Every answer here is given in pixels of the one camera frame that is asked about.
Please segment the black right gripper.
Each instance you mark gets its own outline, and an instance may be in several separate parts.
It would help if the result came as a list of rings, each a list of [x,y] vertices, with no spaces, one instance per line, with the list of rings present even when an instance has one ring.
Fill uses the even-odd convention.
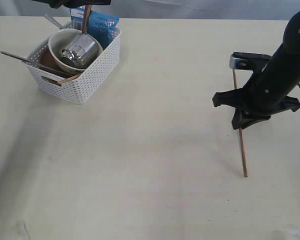
[[[235,109],[232,118],[234,130],[246,129],[256,123],[268,121],[272,115],[291,110],[300,109],[300,101],[290,97],[289,93],[300,84],[274,87],[247,87],[233,89],[225,92],[216,92],[212,98],[213,106],[230,106]]]

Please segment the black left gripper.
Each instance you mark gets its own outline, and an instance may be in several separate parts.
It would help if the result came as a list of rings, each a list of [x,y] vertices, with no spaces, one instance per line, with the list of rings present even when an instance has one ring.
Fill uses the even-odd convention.
[[[34,0],[35,2],[48,4],[51,8],[78,8],[86,5],[109,6],[111,0]]]

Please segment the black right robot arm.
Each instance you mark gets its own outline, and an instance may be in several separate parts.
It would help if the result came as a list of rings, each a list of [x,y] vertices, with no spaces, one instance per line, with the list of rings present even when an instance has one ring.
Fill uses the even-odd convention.
[[[246,129],[281,112],[296,112],[300,102],[289,93],[300,84],[300,11],[288,22],[273,55],[233,52],[229,67],[252,71],[243,87],[217,92],[212,98],[215,107],[235,109],[233,129]]]

